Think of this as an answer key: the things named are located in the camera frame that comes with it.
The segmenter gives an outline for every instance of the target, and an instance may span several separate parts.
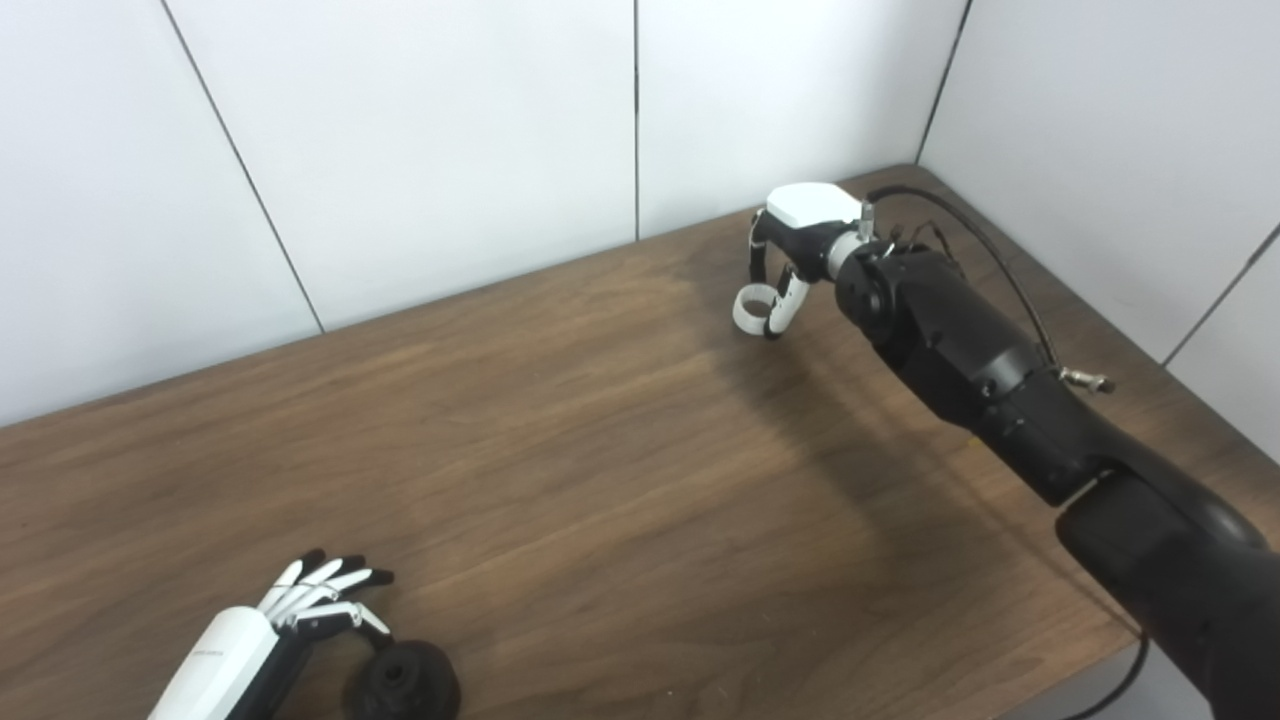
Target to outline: white wall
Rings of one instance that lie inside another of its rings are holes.
[[[1164,360],[1280,219],[1276,27],[1271,0],[974,0],[922,164]]]
[[[635,237],[631,0],[170,0],[326,328]]]
[[[317,332],[157,3],[0,3],[0,425]]]
[[[964,0],[640,0],[640,236],[911,163]]]

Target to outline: black fingertip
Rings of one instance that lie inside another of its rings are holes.
[[[352,570],[360,570],[364,566],[365,566],[364,555],[347,555],[343,556],[342,559],[342,569],[339,571],[351,573]]]
[[[365,582],[365,587],[372,585],[389,585],[396,582],[396,573],[390,570],[374,570],[372,575],[369,575],[369,580]]]
[[[316,568],[319,568],[321,562],[324,562],[324,551],[320,550],[319,547],[315,550],[308,550],[302,555],[302,557],[298,557],[298,560],[302,562],[302,574],[306,575],[312,570],[315,570]]]

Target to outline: robotic hand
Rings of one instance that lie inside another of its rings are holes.
[[[1033,343],[950,258],[878,238],[874,202],[891,195],[947,210],[998,261],[977,225],[927,191],[893,186],[859,201],[833,184],[790,184],[753,219],[737,325],[777,338],[808,287],[832,282],[844,315],[941,420],[973,432],[1047,503],[1066,505],[1059,539],[1219,720],[1280,717],[1280,556],[1239,511],[1069,387],[1114,383],[1057,366],[1047,334]],[[768,243],[790,260],[777,288],[763,284]],[[768,315],[751,315],[751,301]]]
[[[460,693],[444,653],[428,643],[396,643],[372,611],[342,600],[393,580],[387,570],[365,568],[358,555],[325,562],[324,551],[307,552],[284,569],[257,607],[229,607],[214,616],[148,720],[268,720],[312,644],[347,630],[362,634],[378,652],[349,688],[348,715],[452,719]]]

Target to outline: metal connector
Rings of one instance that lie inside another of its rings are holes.
[[[1057,373],[1057,378],[1064,383],[1074,387],[1083,387],[1089,392],[1101,392],[1103,395],[1111,395],[1116,391],[1116,383],[1106,375],[1096,375],[1093,373],[1085,373],[1083,370],[1073,370],[1070,368],[1062,368]]]

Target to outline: robot finger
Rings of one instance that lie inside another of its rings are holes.
[[[298,557],[293,562],[289,562],[289,565],[284,569],[284,571],[280,573],[280,577],[276,578],[274,583],[271,583],[271,587],[266,591],[266,594],[262,596],[262,601],[257,603],[257,610],[260,612],[266,612],[268,609],[270,609],[273,605],[276,603],[276,601],[280,600],[280,596],[283,596],[291,587],[293,587],[294,583],[298,582],[298,578],[302,577],[303,573],[314,571],[316,566],[320,565],[320,562],[323,561],[324,561],[324,551],[320,548],[315,548],[305,553],[302,557]]]

